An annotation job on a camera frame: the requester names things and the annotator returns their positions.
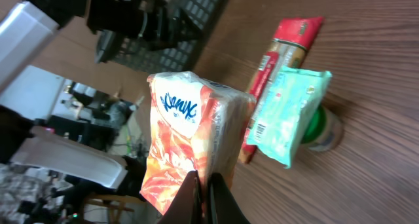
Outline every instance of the kleenex logo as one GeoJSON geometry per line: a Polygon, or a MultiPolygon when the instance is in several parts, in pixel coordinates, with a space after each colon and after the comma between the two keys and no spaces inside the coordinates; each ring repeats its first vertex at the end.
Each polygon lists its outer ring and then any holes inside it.
{"type": "Polygon", "coordinates": [[[169,109],[176,109],[180,113],[184,114],[185,119],[191,119],[196,116],[196,110],[195,113],[192,114],[195,107],[198,105],[197,103],[192,104],[191,101],[182,100],[181,98],[170,97],[169,93],[166,93],[164,95],[164,98],[161,96],[160,99],[162,100],[164,109],[168,112],[169,109]]]}

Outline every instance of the bottle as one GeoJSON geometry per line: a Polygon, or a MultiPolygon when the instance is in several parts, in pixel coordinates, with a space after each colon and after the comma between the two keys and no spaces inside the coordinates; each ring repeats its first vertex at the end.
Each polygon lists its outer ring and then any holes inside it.
{"type": "Polygon", "coordinates": [[[339,118],[324,106],[319,106],[308,125],[301,145],[312,151],[328,151],[340,143],[343,132],[343,124],[339,118]]]}

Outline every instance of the black machine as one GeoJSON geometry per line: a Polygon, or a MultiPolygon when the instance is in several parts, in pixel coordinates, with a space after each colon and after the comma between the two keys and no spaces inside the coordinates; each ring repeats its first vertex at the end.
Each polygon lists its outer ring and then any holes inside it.
{"type": "Polygon", "coordinates": [[[85,17],[96,34],[96,62],[110,60],[123,40],[139,39],[147,50],[176,47],[180,41],[199,39],[201,29],[182,9],[168,17],[165,0],[28,0],[49,15],[61,27],[74,16],[85,17]]]}

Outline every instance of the plastic wrapper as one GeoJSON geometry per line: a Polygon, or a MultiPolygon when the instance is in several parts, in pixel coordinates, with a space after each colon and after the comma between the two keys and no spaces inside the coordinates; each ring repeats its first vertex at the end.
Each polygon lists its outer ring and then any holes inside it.
{"type": "Polygon", "coordinates": [[[245,140],[240,151],[240,161],[250,162],[256,152],[256,145],[247,144],[251,128],[255,118],[259,114],[268,90],[272,86],[273,80],[277,77],[281,66],[300,67],[307,50],[316,37],[322,17],[317,18],[286,18],[283,19],[273,37],[272,44],[262,58],[258,71],[256,72],[248,92],[257,99],[257,107],[249,123],[249,128],[245,134],[245,140]]]}
{"type": "Polygon", "coordinates": [[[188,172],[205,190],[214,172],[231,185],[255,98],[194,73],[158,73],[151,89],[151,148],[140,193],[166,213],[188,172]]]}
{"type": "Polygon", "coordinates": [[[326,93],[332,75],[283,66],[269,88],[266,101],[247,143],[268,157],[291,167],[313,114],[326,93]]]}

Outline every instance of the red package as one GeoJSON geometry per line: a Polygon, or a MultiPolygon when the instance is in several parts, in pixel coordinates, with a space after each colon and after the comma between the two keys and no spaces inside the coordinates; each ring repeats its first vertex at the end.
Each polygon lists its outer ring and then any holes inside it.
{"type": "Polygon", "coordinates": [[[267,96],[268,90],[265,89],[271,86],[281,66],[300,67],[322,22],[323,17],[286,18],[280,22],[248,91],[256,97],[257,106],[244,136],[239,161],[249,163],[256,152],[257,146],[248,145],[246,141],[267,96]]]}

